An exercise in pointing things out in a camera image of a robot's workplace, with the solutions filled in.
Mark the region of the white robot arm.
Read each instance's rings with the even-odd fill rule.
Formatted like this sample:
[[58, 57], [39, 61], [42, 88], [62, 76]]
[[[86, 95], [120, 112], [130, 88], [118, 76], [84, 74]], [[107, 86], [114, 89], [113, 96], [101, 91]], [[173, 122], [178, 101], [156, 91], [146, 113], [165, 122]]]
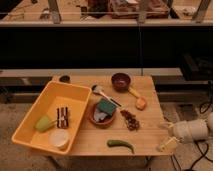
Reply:
[[159, 125], [168, 131], [168, 136], [157, 146], [160, 152], [173, 152], [181, 143], [207, 140], [213, 135], [213, 112], [206, 119], [164, 122]]

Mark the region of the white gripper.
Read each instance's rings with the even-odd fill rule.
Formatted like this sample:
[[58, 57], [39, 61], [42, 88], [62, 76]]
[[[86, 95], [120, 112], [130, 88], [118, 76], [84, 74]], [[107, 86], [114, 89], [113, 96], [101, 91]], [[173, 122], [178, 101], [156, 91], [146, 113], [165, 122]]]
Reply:
[[175, 124], [172, 122], [164, 122], [159, 124], [159, 127], [166, 130], [172, 129], [173, 135], [175, 136], [167, 137], [157, 146], [157, 150], [160, 152], [174, 151], [179, 144], [179, 140], [182, 143], [190, 143], [208, 138], [208, 127], [202, 119], [181, 121]]

